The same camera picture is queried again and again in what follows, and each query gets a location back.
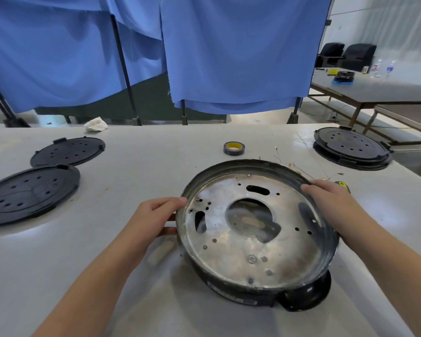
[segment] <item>person's left hand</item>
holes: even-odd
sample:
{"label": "person's left hand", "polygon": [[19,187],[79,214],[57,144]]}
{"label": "person's left hand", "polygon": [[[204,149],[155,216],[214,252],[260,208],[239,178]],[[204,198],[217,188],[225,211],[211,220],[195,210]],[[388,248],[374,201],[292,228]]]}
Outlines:
{"label": "person's left hand", "polygon": [[115,242],[128,246],[134,267],[144,257],[148,246],[158,236],[176,234],[176,227],[164,227],[167,221],[174,221],[174,212],[183,208],[187,199],[182,197],[154,198],[142,202],[118,234]]}

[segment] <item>table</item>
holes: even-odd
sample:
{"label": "table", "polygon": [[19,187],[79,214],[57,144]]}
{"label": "table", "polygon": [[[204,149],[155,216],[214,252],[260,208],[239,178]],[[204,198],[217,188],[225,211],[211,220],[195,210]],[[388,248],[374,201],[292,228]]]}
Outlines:
{"label": "table", "polygon": [[[378,104],[421,104],[421,85],[404,83],[398,80],[385,80],[384,78],[371,78],[369,74],[355,72],[354,84],[333,84],[334,76],[327,75],[324,70],[315,70],[311,88],[323,94],[309,95],[309,98],[331,109],[338,114],[351,119],[349,126],[365,124],[359,122],[357,117],[362,109],[372,109]],[[337,109],[315,99],[318,96],[330,96],[356,108],[352,117]],[[371,129],[378,135],[381,132]]]}
{"label": "table", "polygon": [[[416,105],[387,105],[381,104],[374,108],[374,113],[371,116],[371,119],[366,124],[363,134],[366,134],[368,130],[371,129],[371,124],[373,124],[376,119],[377,114],[383,114],[384,116],[393,118],[400,123],[403,123],[413,129],[421,131],[421,104]],[[410,142],[398,142],[394,141],[392,138],[385,136],[387,139],[392,142],[390,145],[418,145],[421,144],[421,141],[410,141]]]}
{"label": "table", "polygon": [[[94,135],[106,150],[77,167],[80,187],[70,200],[39,218],[0,228],[0,337],[29,336],[141,201],[180,195],[198,172],[234,158],[294,163],[314,178],[346,182],[373,218],[421,254],[421,178],[396,162],[381,171],[358,171],[323,159],[312,144],[314,130],[324,126],[111,127]],[[29,168],[34,152],[53,140],[79,136],[84,128],[0,128],[0,179]],[[223,153],[231,140],[246,145],[243,156]],[[106,336],[412,335],[342,242],[330,266],[328,297],[298,313],[230,302],[202,283],[184,257],[171,236],[150,246],[123,289]]]}

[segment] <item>person's arm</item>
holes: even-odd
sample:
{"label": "person's arm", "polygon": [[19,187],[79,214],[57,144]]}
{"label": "person's arm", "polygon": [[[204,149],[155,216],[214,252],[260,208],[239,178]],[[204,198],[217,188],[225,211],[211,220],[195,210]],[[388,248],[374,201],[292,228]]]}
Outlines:
{"label": "person's arm", "polygon": [[153,240],[176,234],[165,222],[185,198],[157,198],[140,204],[125,228],[79,275],[32,337],[99,337],[130,273]]}
{"label": "person's arm", "polygon": [[316,180],[301,189],[365,263],[413,334],[421,337],[421,256],[374,221],[345,188]]}

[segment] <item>forearm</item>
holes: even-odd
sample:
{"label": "forearm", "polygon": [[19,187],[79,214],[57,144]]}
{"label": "forearm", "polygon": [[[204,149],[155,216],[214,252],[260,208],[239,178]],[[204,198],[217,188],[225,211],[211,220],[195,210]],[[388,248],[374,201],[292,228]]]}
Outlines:
{"label": "forearm", "polygon": [[421,256],[371,219],[346,238],[416,337],[421,337]]}
{"label": "forearm", "polygon": [[75,280],[33,337],[99,337],[103,333],[134,260],[116,242]]}

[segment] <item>finger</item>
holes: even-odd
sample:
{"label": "finger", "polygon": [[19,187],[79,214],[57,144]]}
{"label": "finger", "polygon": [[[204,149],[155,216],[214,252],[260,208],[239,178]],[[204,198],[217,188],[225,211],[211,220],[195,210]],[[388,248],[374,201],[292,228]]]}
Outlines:
{"label": "finger", "polygon": [[156,213],[160,221],[166,222],[169,219],[170,215],[172,215],[178,209],[183,208],[186,203],[187,199],[185,197],[174,197],[168,200],[154,212]]}
{"label": "finger", "polygon": [[326,190],[330,193],[334,193],[334,194],[339,194],[340,192],[343,191],[343,189],[346,189],[344,187],[341,187],[337,183],[333,183],[333,182],[329,182],[329,181],[325,181],[325,180],[314,180],[314,181],[312,181],[312,183],[315,186],[318,186],[321,189],[324,189],[324,190]]}
{"label": "finger", "polygon": [[162,206],[163,204],[166,204],[168,201],[170,201],[172,198],[175,197],[160,197],[160,198],[153,198],[151,200],[144,201],[140,204],[139,207],[146,209],[146,210],[155,210]]}
{"label": "finger", "polygon": [[305,194],[310,195],[315,201],[323,199],[327,196],[327,191],[315,185],[310,186],[307,184],[303,184],[301,186],[301,190]]}
{"label": "finger", "polygon": [[161,229],[161,231],[159,232],[157,236],[176,235],[176,234],[178,234],[176,227],[164,227]]}

